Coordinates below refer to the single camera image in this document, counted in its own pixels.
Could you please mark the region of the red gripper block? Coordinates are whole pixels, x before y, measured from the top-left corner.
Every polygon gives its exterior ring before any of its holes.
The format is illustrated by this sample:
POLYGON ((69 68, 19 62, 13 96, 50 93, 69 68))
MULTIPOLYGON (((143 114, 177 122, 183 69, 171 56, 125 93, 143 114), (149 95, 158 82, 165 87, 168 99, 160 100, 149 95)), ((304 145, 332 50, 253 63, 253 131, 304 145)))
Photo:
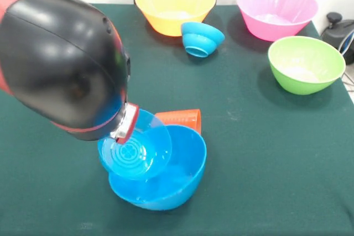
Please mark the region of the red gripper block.
POLYGON ((119 124, 115 129, 115 141, 124 144, 131 137, 139 115, 139 107, 133 103, 124 104, 124 112, 119 114, 119 124))

